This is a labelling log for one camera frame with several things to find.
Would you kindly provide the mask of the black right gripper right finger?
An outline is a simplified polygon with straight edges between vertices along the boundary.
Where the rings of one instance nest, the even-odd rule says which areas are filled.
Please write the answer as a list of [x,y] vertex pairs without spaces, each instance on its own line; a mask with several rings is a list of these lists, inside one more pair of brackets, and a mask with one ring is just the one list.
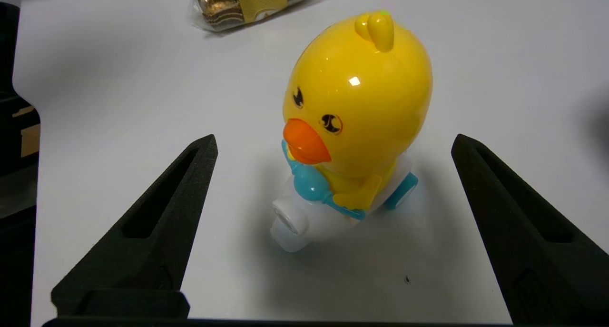
[[451,156],[512,323],[606,326],[608,254],[483,143]]

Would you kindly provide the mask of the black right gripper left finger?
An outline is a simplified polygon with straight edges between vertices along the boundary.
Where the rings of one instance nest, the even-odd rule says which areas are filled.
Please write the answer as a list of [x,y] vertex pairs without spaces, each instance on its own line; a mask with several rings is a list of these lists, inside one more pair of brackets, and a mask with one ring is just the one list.
[[218,150],[192,142],[53,288],[59,318],[187,318],[181,284]]

